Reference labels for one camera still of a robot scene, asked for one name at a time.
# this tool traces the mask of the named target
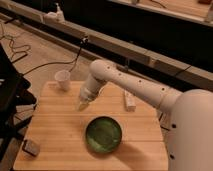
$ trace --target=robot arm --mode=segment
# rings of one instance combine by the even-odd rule
[[[164,113],[171,112],[176,99],[182,94],[166,85],[123,73],[117,70],[111,62],[95,60],[90,65],[90,74],[81,87],[81,101],[93,101],[108,81],[131,92]]]
[[[213,93],[206,90],[179,92],[168,86],[122,73],[112,63],[92,62],[81,87],[80,100],[94,100],[100,89],[113,82],[164,113],[171,113],[168,144],[169,171],[213,169]]]

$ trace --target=green bowl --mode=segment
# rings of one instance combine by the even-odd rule
[[[110,153],[121,142],[122,131],[117,121],[101,116],[92,120],[86,128],[86,142],[97,153]]]

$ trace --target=black cable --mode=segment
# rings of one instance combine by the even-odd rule
[[[83,38],[81,40],[81,42],[80,42],[80,48],[78,50],[78,53],[77,53],[75,59],[73,59],[72,61],[69,61],[69,62],[61,62],[61,61],[58,61],[58,62],[48,62],[48,63],[42,64],[42,65],[39,65],[39,66],[37,66],[35,68],[32,68],[31,70],[25,72],[23,75],[25,76],[25,75],[29,74],[30,72],[35,71],[38,68],[41,68],[41,67],[44,67],[44,66],[47,66],[47,65],[56,65],[56,64],[66,64],[66,65],[69,65],[69,64],[73,64],[74,63],[73,67],[69,70],[69,72],[71,72],[75,68],[75,66],[76,66],[76,63],[78,61],[78,58],[79,58],[79,55],[81,53],[83,45],[85,45],[87,42],[88,42],[88,38]]]
[[[151,1],[151,2],[153,2],[153,3],[156,3],[156,4],[160,5],[162,8],[166,9],[166,6],[163,5],[163,4],[160,3],[160,2],[157,2],[157,1],[155,1],[155,0],[149,0],[149,1]]]
[[[159,122],[161,121],[161,119],[163,118],[164,113],[162,112],[160,117],[159,117]]]
[[[12,51],[12,56],[10,57],[10,60],[13,59],[13,57],[17,54],[23,54],[23,56],[27,56],[27,52],[31,49],[31,46],[30,45],[21,45],[21,46],[15,46],[15,40],[14,39],[17,39],[19,37],[21,37],[21,35],[23,33],[21,33],[20,35],[18,36],[11,36],[11,35],[6,35],[5,34],[5,30],[4,30],[4,27],[3,27],[3,24],[2,22],[1,23],[1,37],[0,37],[0,40],[2,39],[6,39],[6,40],[9,40],[9,47]]]
[[[163,126],[160,126],[162,129],[164,129],[164,130],[166,130],[166,131],[170,131],[170,129],[168,129],[168,128],[165,128],[165,127],[163,127]]]
[[[178,71],[176,74],[174,74],[172,77],[176,78],[178,75],[180,75],[181,73],[187,71],[189,68],[191,68],[192,65],[189,65],[188,67],[186,67],[185,69],[182,69],[180,71]]]

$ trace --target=paper cup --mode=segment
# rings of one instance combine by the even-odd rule
[[[58,82],[60,88],[64,91],[70,89],[70,72],[67,70],[61,70],[56,72],[55,80]]]

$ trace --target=wooden board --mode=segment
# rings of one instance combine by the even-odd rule
[[[41,152],[38,157],[32,157],[20,150],[14,170],[168,170],[167,153],[155,109],[136,99],[136,112],[126,112],[123,90],[107,84],[100,97],[80,112],[76,110],[76,104],[82,82],[71,84],[69,92],[61,91],[55,82],[44,86],[25,136],[38,143]],[[102,115],[117,120],[123,134],[119,148],[104,156],[91,152],[84,141],[88,123]]]

